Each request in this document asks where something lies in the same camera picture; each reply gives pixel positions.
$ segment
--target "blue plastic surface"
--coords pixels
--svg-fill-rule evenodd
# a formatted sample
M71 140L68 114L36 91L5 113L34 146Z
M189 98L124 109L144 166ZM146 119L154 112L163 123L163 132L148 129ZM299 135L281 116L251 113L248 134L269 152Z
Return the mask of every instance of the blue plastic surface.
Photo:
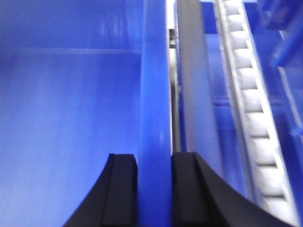
M139 224L171 226L172 151L166 2L144 3L141 128L138 173Z
M259 1L261 18L265 27L275 30L286 29L302 2L302 0Z
M0 18L0 226L61 226L109 153L138 157L143 2L1 1Z

